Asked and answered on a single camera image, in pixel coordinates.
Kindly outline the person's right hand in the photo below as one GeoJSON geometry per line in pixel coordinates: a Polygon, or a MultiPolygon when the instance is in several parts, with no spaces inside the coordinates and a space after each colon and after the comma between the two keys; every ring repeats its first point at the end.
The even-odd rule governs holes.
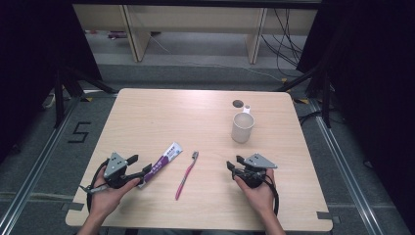
{"type": "Polygon", "coordinates": [[[266,171],[266,182],[262,182],[256,188],[250,188],[243,179],[235,176],[234,180],[245,194],[250,206],[263,219],[275,217],[274,212],[274,194],[269,187],[269,183],[274,182],[274,170],[266,171]]]}

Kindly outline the pink toothbrush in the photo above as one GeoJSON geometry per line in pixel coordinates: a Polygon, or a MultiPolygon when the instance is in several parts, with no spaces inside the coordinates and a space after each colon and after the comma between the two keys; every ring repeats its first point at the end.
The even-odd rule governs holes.
{"type": "Polygon", "coordinates": [[[179,198],[180,198],[180,195],[181,195],[181,193],[182,193],[182,190],[183,190],[183,188],[184,188],[184,185],[185,185],[185,183],[186,183],[186,180],[187,180],[187,178],[188,178],[188,176],[189,176],[189,174],[190,174],[191,170],[193,169],[194,165],[196,164],[196,161],[197,161],[197,159],[198,159],[198,156],[199,156],[199,151],[194,151],[194,153],[192,154],[192,162],[191,162],[191,164],[190,164],[190,165],[186,168],[185,173],[184,173],[184,175],[183,175],[183,178],[182,178],[182,180],[181,180],[181,182],[180,182],[180,184],[179,184],[179,186],[178,186],[178,188],[177,188],[177,191],[176,191],[176,193],[175,193],[175,197],[174,197],[174,199],[175,199],[176,201],[178,201],[178,200],[179,200],[179,198]]]}

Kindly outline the white and purple toothpaste tube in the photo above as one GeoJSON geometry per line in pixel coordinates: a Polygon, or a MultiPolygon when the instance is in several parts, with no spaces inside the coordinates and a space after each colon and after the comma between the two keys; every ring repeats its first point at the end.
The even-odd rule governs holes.
{"type": "Polygon", "coordinates": [[[146,185],[164,166],[172,162],[181,152],[182,147],[178,143],[173,142],[151,167],[150,171],[144,175],[138,187],[142,188],[146,185]]]}

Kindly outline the metal floor rail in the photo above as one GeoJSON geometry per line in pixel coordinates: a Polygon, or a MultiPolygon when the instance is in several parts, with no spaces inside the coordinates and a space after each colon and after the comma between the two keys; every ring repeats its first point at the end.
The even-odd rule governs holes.
{"type": "Polygon", "coordinates": [[[71,98],[67,107],[64,109],[64,116],[57,125],[53,127],[46,143],[43,145],[41,152],[36,157],[33,165],[26,170],[26,176],[16,193],[9,195],[10,205],[2,213],[0,217],[0,235],[10,235],[16,222],[18,221],[22,211],[41,177],[47,163],[50,161],[53,151],[56,149],[73,110],[79,104],[79,98],[71,98]]]}
{"type": "Polygon", "coordinates": [[[385,235],[377,216],[370,206],[366,196],[364,195],[356,177],[352,173],[350,166],[346,160],[332,129],[328,126],[323,117],[317,117],[316,121],[322,132],[322,135],[330,149],[330,152],[336,162],[336,165],[345,182],[346,188],[354,202],[354,205],[367,229],[369,235],[385,235]]]}

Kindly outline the black metal stand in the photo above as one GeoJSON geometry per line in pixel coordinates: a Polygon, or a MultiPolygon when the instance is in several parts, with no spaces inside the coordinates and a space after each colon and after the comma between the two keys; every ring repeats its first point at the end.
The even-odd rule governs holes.
{"type": "Polygon", "coordinates": [[[68,67],[60,66],[57,69],[55,80],[55,107],[56,107],[56,122],[55,126],[58,127],[64,120],[64,91],[67,91],[71,98],[81,98],[84,95],[84,91],[78,83],[79,80],[84,80],[87,83],[93,85],[96,88],[108,93],[116,94],[117,90],[106,85],[102,80],[96,79],[87,75],[85,72],[68,67]]]}
{"type": "Polygon", "coordinates": [[[315,97],[317,94],[322,95],[322,108],[320,113],[322,115],[323,122],[328,128],[330,128],[330,77],[324,66],[319,65],[314,67],[303,75],[284,84],[282,87],[276,88],[275,92],[286,92],[308,79],[310,79],[310,81],[306,88],[305,94],[307,97],[315,97]]]}

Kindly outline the light wooden desk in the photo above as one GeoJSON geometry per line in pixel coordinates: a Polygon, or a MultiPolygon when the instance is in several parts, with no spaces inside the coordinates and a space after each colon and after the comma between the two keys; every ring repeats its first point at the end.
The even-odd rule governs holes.
{"type": "Polygon", "coordinates": [[[73,8],[86,30],[124,31],[136,62],[143,60],[152,31],[168,31],[244,34],[249,62],[254,64],[262,35],[307,35],[316,16],[314,10],[271,8],[93,4],[73,8]]]}

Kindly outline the black curtain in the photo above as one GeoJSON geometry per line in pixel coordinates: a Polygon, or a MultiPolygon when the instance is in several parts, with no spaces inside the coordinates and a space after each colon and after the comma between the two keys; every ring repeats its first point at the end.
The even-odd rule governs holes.
{"type": "Polygon", "coordinates": [[[343,17],[352,34],[331,83],[366,158],[415,233],[415,0],[322,0],[300,71],[317,65],[343,17]]]}
{"type": "Polygon", "coordinates": [[[0,0],[0,164],[65,68],[101,74],[73,0],[0,0]]]}

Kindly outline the person's left hand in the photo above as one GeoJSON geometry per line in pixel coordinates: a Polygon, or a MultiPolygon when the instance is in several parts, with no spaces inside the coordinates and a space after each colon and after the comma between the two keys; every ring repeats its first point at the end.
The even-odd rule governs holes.
{"type": "Polygon", "coordinates": [[[119,205],[123,196],[135,188],[140,182],[139,178],[128,181],[124,186],[114,189],[108,188],[92,195],[91,208],[88,217],[102,220],[111,214],[119,205]]]}

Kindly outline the white cup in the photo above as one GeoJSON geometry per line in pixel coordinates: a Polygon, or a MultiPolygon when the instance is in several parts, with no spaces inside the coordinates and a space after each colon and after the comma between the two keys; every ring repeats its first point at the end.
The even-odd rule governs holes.
{"type": "Polygon", "coordinates": [[[233,117],[231,137],[237,143],[249,141],[254,127],[254,117],[251,114],[251,107],[246,105],[240,113],[233,117]]]}

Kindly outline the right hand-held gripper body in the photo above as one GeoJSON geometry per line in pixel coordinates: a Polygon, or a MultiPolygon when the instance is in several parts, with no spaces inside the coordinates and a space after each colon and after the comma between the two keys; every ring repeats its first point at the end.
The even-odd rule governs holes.
{"type": "Polygon", "coordinates": [[[277,164],[259,153],[255,153],[246,158],[245,163],[242,164],[243,168],[235,167],[235,171],[232,172],[232,177],[238,176],[250,188],[256,188],[265,181],[266,171],[269,168],[277,168],[277,164]]]}

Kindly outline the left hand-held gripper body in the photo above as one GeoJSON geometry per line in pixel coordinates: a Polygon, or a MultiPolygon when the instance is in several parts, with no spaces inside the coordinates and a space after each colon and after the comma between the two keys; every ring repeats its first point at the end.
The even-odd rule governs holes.
{"type": "Polygon", "coordinates": [[[111,188],[119,189],[132,180],[129,175],[125,174],[127,167],[130,165],[126,160],[116,152],[113,152],[109,158],[104,172],[104,179],[111,188]]]}

